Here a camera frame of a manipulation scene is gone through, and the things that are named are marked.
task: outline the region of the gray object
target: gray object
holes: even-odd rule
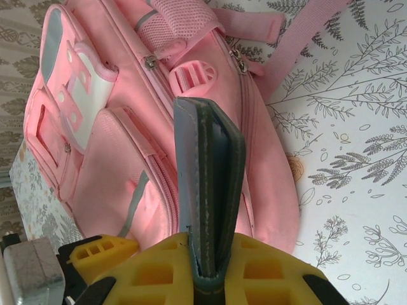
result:
[[[65,278],[47,238],[7,247],[4,264],[16,304],[62,304]]]

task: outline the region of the mesh pocket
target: mesh pocket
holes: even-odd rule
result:
[[[150,51],[164,47],[175,39],[191,39],[204,27],[217,20],[202,0],[156,0],[158,14],[138,31]]]
[[[214,12],[202,0],[156,0],[154,5],[177,38],[189,40],[216,21]]]
[[[176,38],[170,26],[160,14],[151,17],[140,28],[138,35],[150,51],[163,48]]]

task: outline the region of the pink plastic buckle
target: pink plastic buckle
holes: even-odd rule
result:
[[[71,46],[71,43],[69,41],[67,41],[67,59],[69,64],[71,65],[72,71],[81,81],[83,87],[86,90],[86,93],[89,94],[91,88],[90,83],[92,81],[89,70],[88,68],[86,68],[82,59],[79,57],[75,49]]]
[[[57,95],[57,103],[59,109],[61,109],[62,113],[64,113],[65,117],[70,122],[74,132],[77,132],[81,126],[83,117],[81,111],[64,85],[61,86]]]
[[[217,72],[206,62],[192,60],[174,68],[169,75],[171,90],[175,96],[204,95],[215,83]]]

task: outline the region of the zipper pull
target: zipper pull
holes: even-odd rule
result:
[[[265,69],[263,65],[259,62],[253,62],[249,60],[245,55],[242,55],[242,57],[245,59],[245,62],[247,62],[248,70],[249,72],[257,75],[257,76],[264,76],[265,75]]]
[[[249,66],[247,65],[247,62],[243,60],[240,51],[232,49],[229,51],[229,54],[237,61],[237,67],[239,69],[239,72],[241,74],[246,74],[246,72],[249,70]]]
[[[64,150],[65,150],[65,153],[70,154],[71,153],[71,145],[69,143],[65,143]]]
[[[144,57],[144,65],[146,66],[147,70],[152,70],[157,68],[157,56],[155,55],[148,55]]]

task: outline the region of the gray trim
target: gray trim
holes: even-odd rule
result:
[[[157,14],[157,10],[152,10],[149,13],[145,14],[143,17],[141,17],[141,19],[135,25],[134,30],[137,32],[141,28],[143,23],[149,20],[150,17],[154,16],[155,14]]]
[[[133,218],[135,211],[137,210],[137,207],[139,206],[139,202],[142,198],[142,195],[144,194],[144,189],[146,188],[146,184],[149,182],[148,176],[145,171],[143,171],[140,175],[140,180],[139,184],[137,185],[134,193],[133,193],[133,198],[132,201],[130,202],[130,205],[128,206],[128,212],[127,212],[127,219],[118,234],[119,237],[126,237],[128,232],[130,232],[130,228],[132,227],[133,223]]]
[[[61,11],[54,9],[51,12],[48,28],[46,29],[44,53],[41,58],[41,73],[45,83],[50,79],[55,62],[57,61],[62,31]]]

